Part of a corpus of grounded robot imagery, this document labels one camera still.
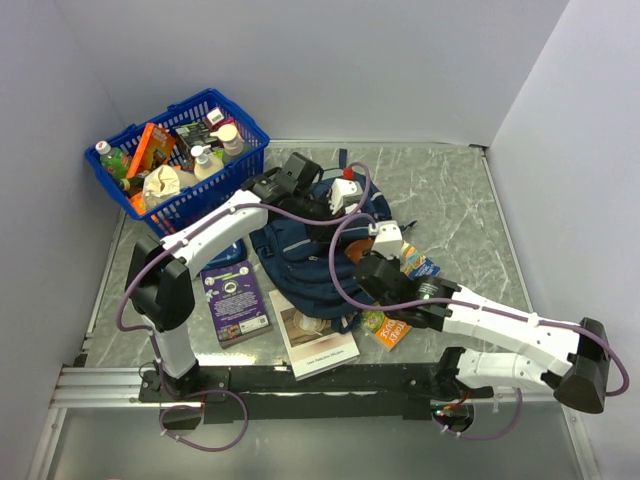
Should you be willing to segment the navy blue student backpack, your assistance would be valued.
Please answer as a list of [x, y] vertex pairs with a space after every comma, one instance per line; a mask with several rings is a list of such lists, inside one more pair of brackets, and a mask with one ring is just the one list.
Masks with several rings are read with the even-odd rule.
[[[264, 181], [269, 187], [276, 180], [294, 186], [294, 194], [312, 194], [314, 197], [329, 194], [334, 178], [341, 176], [338, 169], [324, 169], [294, 152], [282, 167], [266, 171], [253, 182], [258, 192], [264, 190]], [[392, 212], [384, 194], [371, 181], [361, 211], [376, 221], [392, 220]], [[346, 293], [363, 304], [374, 301], [362, 291], [353, 279], [353, 264], [344, 250], [352, 242], [369, 238], [366, 220], [356, 220], [342, 233], [335, 251], [335, 271], [341, 287]], [[329, 271], [329, 244], [337, 225], [311, 226], [296, 220], [269, 213], [269, 223], [249, 234], [253, 249], [268, 278], [280, 293], [298, 310], [310, 317], [329, 320], [334, 331], [345, 334], [359, 325], [361, 310], [346, 302], [336, 290]]]

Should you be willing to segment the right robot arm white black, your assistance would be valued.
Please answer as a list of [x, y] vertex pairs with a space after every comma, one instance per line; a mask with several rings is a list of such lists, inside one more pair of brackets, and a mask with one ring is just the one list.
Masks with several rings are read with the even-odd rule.
[[443, 278], [411, 279], [398, 261], [377, 253], [359, 261], [354, 279], [394, 320], [499, 347], [498, 352], [448, 349], [436, 375], [444, 396], [458, 398], [484, 387], [550, 389], [556, 400], [574, 410], [603, 412], [612, 355], [601, 322], [589, 317], [578, 323], [553, 321]]

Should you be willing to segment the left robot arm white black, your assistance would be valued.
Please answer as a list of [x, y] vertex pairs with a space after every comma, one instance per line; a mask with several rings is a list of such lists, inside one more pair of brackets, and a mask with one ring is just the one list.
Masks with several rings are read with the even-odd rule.
[[187, 401], [198, 387], [199, 364], [187, 327], [195, 307], [194, 278], [233, 243], [279, 216], [320, 229], [337, 223], [361, 189], [346, 173], [315, 196], [321, 173], [319, 165], [294, 153], [284, 166], [246, 180], [226, 203], [192, 225], [135, 245], [123, 301], [142, 318], [162, 390], [172, 400]]

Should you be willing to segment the brown leather wallet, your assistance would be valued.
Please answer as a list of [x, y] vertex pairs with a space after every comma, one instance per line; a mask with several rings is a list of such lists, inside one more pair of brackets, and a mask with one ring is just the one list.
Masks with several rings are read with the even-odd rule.
[[357, 265], [364, 254], [372, 248], [373, 243], [371, 238], [356, 240], [345, 248], [344, 253], [353, 264]]

